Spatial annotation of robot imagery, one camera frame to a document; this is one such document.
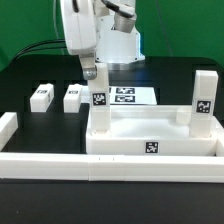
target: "small white block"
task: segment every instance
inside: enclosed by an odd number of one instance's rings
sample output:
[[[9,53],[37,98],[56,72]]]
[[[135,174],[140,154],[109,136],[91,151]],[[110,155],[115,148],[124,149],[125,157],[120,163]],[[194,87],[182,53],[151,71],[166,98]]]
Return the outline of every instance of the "small white block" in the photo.
[[[40,85],[30,98],[31,112],[46,112],[54,98],[52,84]]]
[[[64,112],[78,113],[81,105],[82,86],[79,84],[69,85],[64,97]]]

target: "cable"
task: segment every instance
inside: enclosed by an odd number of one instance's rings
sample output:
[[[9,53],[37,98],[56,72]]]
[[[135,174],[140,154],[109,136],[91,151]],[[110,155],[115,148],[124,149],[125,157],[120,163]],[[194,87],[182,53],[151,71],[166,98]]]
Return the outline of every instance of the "cable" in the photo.
[[[162,19],[162,14],[161,14],[159,2],[158,2],[158,0],[154,0],[154,1],[155,1],[155,4],[156,4],[157,11],[158,11],[159,22],[160,22],[160,25],[161,25],[161,28],[162,28],[162,32],[163,32],[165,41],[166,41],[166,46],[168,48],[168,51],[170,53],[170,56],[173,57],[173,51],[172,51],[172,48],[170,46],[170,42],[169,42],[169,39],[168,39],[168,36],[167,36],[166,28],[165,28],[164,23],[163,23],[163,19]]]
[[[28,50],[28,51],[25,51],[19,55],[17,55],[16,57],[13,58],[13,60],[11,60],[11,62],[9,64],[12,64],[14,61],[16,61],[20,56],[24,55],[24,54],[27,54],[27,53],[30,53],[30,52],[34,52],[34,51],[43,51],[43,50],[55,50],[55,49],[65,49],[66,46],[60,46],[60,47],[47,47],[47,48],[39,48],[39,49],[33,49],[33,50]]]
[[[65,40],[47,40],[47,41],[41,41],[35,44],[31,44],[25,48],[23,48],[22,50],[20,50],[10,61],[9,64],[12,64],[14,61],[17,60],[17,58],[19,58],[22,54],[25,54],[27,52],[30,52],[31,49],[39,47],[39,46],[43,46],[43,45],[49,45],[49,44],[58,44],[58,43],[65,43]]]
[[[59,33],[58,33],[58,27],[57,27],[56,18],[57,18],[57,0],[54,0],[54,1],[53,1],[53,23],[54,23],[54,32],[55,32],[55,35],[56,35],[57,39],[59,39]],[[63,49],[61,49],[61,53],[62,53],[62,55],[65,55],[65,52],[64,52]]]

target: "white wall piece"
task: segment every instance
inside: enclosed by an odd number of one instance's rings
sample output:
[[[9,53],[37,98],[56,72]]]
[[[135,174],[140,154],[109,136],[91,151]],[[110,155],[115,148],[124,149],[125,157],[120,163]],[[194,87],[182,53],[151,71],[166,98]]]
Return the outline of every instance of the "white wall piece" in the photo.
[[[89,161],[90,181],[124,181],[124,156],[94,156]]]
[[[0,153],[0,177],[16,179],[89,180],[85,155]]]
[[[0,118],[0,151],[18,128],[17,114],[4,113]]]
[[[54,98],[52,84],[40,85],[30,98],[31,112],[46,112]]]
[[[125,157],[126,181],[224,182],[218,157]]]
[[[90,94],[91,132],[110,130],[110,101],[107,64],[99,63],[97,78],[88,81]]]
[[[190,122],[190,136],[211,136],[212,116],[218,75],[215,71],[196,71],[193,106]]]
[[[81,91],[82,86],[79,84],[69,85],[65,94],[64,112],[65,113],[78,113],[81,105]]]
[[[0,178],[224,183],[224,158],[0,153]]]

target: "black cable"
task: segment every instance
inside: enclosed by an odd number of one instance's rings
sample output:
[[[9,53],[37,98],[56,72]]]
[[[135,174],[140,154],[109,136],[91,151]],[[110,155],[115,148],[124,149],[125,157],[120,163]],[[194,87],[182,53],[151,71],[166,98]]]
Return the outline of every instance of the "black cable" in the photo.
[[[59,40],[46,40],[46,41],[41,41],[35,44],[31,44],[25,48],[23,48],[22,50],[20,50],[10,61],[9,65],[12,64],[14,61],[16,61],[21,55],[28,53],[28,52],[32,52],[31,49],[39,47],[39,46],[43,46],[43,45],[49,45],[49,44],[58,44],[58,43],[65,43],[65,40],[63,39],[59,39]],[[36,50],[46,50],[48,48],[41,48],[41,49],[36,49]]]
[[[44,51],[44,50],[54,50],[54,49],[66,49],[66,46],[60,46],[60,47],[46,47],[46,48],[39,48],[39,49],[33,49],[33,50],[28,50],[25,52],[22,52],[21,54],[15,56],[9,63],[9,65],[11,65],[12,63],[14,63],[20,56],[30,53],[30,52],[35,52],[35,51]]]

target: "white bar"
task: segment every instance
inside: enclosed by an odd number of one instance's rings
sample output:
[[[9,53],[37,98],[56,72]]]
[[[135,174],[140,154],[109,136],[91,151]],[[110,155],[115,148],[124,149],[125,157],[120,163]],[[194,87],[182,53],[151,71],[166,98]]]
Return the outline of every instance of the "white bar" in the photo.
[[[0,178],[224,183],[224,158],[1,153]]]

